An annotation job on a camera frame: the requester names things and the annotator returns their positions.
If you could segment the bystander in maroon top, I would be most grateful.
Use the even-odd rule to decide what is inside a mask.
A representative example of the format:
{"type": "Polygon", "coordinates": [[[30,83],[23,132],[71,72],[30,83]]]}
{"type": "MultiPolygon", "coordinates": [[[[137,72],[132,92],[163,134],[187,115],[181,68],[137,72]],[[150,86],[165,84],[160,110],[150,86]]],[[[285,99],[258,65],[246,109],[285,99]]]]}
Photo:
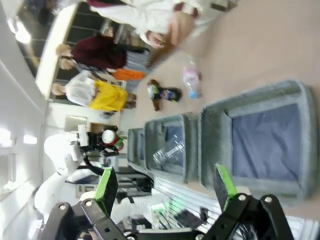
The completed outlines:
{"type": "Polygon", "coordinates": [[[113,37],[100,34],[82,39],[73,47],[59,44],[55,53],[88,71],[117,70],[127,63],[127,51],[115,44],[113,37]]]}

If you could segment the person's left hand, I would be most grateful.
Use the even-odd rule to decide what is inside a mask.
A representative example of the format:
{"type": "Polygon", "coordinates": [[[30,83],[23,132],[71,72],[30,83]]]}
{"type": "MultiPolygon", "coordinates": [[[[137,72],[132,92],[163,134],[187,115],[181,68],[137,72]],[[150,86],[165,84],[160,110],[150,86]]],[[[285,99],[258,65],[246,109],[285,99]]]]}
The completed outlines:
{"type": "Polygon", "coordinates": [[[157,32],[148,31],[146,33],[146,38],[154,49],[161,49],[166,44],[165,36],[157,32]]]}

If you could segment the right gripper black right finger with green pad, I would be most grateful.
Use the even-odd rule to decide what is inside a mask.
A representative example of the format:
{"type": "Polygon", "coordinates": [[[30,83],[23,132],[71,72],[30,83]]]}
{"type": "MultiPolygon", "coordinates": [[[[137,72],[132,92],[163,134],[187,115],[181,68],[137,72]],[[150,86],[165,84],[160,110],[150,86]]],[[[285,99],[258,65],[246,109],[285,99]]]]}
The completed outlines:
{"type": "Polygon", "coordinates": [[[275,195],[266,194],[257,199],[237,192],[227,168],[220,164],[214,166],[213,189],[222,213],[202,240],[232,240],[241,226],[250,227],[257,240],[294,240],[275,195]]]}

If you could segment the orange garment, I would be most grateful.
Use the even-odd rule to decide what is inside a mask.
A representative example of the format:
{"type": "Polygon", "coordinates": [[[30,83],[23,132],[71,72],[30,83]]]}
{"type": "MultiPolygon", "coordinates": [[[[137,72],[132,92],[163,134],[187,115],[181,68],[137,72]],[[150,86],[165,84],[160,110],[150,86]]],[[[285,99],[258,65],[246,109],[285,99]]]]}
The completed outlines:
{"type": "Polygon", "coordinates": [[[115,72],[111,73],[111,75],[120,81],[138,81],[142,80],[145,77],[145,73],[136,70],[129,70],[119,68],[115,72]]]}

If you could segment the medium grey felt basket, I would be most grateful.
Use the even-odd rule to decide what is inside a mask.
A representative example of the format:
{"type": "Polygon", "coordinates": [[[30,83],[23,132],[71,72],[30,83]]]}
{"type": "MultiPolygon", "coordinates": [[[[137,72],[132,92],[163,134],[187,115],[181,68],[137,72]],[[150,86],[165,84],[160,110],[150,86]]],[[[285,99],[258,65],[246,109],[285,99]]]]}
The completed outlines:
{"type": "Polygon", "coordinates": [[[146,170],[156,177],[180,184],[197,180],[198,116],[187,112],[147,121],[144,124],[144,162],[146,170]],[[173,135],[179,136],[185,146],[183,166],[161,168],[154,162],[153,154],[173,135]]]}

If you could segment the white slatted rail frame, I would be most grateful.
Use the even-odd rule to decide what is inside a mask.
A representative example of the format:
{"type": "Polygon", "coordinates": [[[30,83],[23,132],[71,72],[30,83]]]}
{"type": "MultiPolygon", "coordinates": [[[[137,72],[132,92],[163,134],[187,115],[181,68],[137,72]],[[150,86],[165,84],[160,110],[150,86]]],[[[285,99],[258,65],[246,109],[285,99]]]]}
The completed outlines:
{"type": "Polygon", "coordinates": [[[218,201],[201,192],[192,190],[178,183],[173,183],[160,177],[154,179],[154,189],[168,197],[165,202],[165,219],[172,228],[180,228],[182,224],[174,218],[182,210],[187,209],[195,216],[200,216],[200,208],[208,209],[208,220],[200,225],[197,230],[206,233],[221,214],[218,201]]]}

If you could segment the red drink can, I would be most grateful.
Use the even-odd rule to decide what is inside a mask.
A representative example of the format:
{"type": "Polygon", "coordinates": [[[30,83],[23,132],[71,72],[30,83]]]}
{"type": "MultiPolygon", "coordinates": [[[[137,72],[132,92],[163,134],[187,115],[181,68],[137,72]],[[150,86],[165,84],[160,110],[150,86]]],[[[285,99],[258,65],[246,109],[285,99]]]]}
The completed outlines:
{"type": "Polygon", "coordinates": [[[121,151],[124,147],[123,138],[113,130],[105,130],[102,133],[101,139],[105,145],[116,147],[119,151],[121,151]]]}

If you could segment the bystander in yellow shirt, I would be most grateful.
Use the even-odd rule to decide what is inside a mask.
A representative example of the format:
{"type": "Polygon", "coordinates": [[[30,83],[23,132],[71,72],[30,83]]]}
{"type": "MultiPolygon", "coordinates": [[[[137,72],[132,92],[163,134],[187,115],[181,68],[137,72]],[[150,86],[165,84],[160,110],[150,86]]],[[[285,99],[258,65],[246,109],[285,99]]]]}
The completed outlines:
{"type": "MultiPolygon", "coordinates": [[[[123,109],[136,107],[137,96],[125,89],[101,80],[95,81],[95,97],[88,108],[105,112],[120,112],[123,109]]],[[[66,96],[66,85],[54,83],[52,93],[55,96],[66,96]]]]}

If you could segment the dark crushed drink can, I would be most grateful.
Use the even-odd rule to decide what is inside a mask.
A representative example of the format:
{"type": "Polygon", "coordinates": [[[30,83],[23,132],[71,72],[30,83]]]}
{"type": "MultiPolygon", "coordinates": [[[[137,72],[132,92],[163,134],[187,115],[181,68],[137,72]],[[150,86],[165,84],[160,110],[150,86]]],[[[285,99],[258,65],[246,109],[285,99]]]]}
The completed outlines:
{"type": "Polygon", "coordinates": [[[162,87],[152,79],[147,84],[148,95],[151,100],[164,99],[171,102],[179,102],[182,97],[182,91],[177,87],[162,87]]]}

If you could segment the pink label plastic bottle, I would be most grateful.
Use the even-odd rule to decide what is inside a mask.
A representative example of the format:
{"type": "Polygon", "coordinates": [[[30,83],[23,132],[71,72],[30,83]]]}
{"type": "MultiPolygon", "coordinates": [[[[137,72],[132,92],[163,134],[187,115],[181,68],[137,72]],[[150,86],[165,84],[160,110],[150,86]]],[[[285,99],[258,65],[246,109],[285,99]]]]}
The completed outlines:
{"type": "Polygon", "coordinates": [[[182,80],[191,99],[201,97],[201,77],[195,59],[186,54],[183,62],[182,80]]]}

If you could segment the clear crushed plastic bottle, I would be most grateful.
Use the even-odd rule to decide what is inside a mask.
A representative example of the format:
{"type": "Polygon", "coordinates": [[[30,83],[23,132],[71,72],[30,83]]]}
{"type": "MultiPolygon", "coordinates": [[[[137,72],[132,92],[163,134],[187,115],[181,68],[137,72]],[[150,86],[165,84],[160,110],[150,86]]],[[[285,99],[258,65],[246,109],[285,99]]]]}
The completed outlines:
{"type": "Polygon", "coordinates": [[[182,139],[173,135],[165,141],[152,156],[154,162],[161,168],[169,166],[182,167],[184,162],[185,144],[182,139]]]}

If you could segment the person in white coat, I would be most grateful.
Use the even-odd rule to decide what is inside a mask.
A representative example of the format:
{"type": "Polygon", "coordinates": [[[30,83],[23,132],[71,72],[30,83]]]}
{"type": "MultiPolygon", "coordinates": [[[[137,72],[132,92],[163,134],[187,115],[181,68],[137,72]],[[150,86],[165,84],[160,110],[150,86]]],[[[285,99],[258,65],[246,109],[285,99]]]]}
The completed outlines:
{"type": "Polygon", "coordinates": [[[135,28],[140,38],[150,45],[146,33],[159,33],[169,40],[168,23],[173,12],[182,11],[196,17],[195,28],[186,38],[203,32],[226,10],[214,0],[86,0],[91,9],[102,17],[135,28]]]}

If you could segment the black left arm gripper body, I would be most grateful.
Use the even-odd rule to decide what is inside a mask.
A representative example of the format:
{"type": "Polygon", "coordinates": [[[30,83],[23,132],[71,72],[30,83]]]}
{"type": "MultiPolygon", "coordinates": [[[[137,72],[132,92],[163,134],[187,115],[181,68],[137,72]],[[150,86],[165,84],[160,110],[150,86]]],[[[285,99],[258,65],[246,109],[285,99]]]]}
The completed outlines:
{"type": "Polygon", "coordinates": [[[86,152],[101,152],[106,149],[106,145],[102,140],[103,131],[87,132],[88,146],[86,152]]]}

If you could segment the person's right hand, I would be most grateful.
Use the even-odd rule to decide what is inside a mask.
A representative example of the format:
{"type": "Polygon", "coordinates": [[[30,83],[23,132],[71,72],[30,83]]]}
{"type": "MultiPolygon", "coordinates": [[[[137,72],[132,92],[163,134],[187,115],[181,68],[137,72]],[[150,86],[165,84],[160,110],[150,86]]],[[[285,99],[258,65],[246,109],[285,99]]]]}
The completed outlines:
{"type": "Polygon", "coordinates": [[[167,26],[170,43],[174,46],[181,44],[193,32],[196,19],[183,11],[173,12],[167,26]]]}

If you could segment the large grey felt basket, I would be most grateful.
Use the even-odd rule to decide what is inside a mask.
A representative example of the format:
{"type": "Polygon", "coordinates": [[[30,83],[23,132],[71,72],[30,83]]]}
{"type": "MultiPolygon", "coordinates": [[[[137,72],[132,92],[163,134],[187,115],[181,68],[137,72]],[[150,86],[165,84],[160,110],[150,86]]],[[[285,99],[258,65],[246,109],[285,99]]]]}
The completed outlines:
{"type": "Polygon", "coordinates": [[[319,177],[318,124],[310,89],[286,80],[221,99],[199,119],[198,175],[214,187],[215,164],[254,195],[307,199],[319,177]]]}

